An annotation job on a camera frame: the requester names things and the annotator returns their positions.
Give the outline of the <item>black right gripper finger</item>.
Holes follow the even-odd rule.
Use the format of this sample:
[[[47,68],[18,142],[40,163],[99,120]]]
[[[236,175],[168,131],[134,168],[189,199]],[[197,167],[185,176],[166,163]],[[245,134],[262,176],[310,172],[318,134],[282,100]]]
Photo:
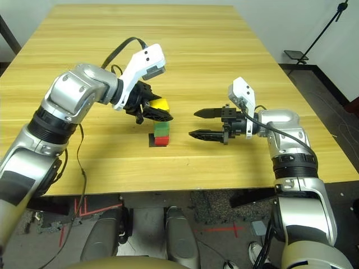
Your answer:
[[[211,131],[209,129],[198,129],[188,133],[191,137],[213,142],[224,142],[224,133],[221,131]]]
[[[194,116],[200,118],[221,118],[222,108],[205,108],[194,112]]]

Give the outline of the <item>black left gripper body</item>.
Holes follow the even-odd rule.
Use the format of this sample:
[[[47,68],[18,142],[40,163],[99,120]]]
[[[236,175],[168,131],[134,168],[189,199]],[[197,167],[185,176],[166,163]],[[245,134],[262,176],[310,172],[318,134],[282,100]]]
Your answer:
[[[124,107],[126,114],[133,115],[137,124],[142,124],[144,118],[150,115],[150,100],[153,97],[151,86],[138,81],[133,87]]]

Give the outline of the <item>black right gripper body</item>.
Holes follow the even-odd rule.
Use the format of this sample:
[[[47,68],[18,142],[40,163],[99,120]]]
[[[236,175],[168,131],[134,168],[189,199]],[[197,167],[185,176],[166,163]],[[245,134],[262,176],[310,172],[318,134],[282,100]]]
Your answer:
[[[241,111],[225,105],[221,109],[221,121],[223,131],[223,144],[227,145],[229,140],[247,133],[247,119]]]

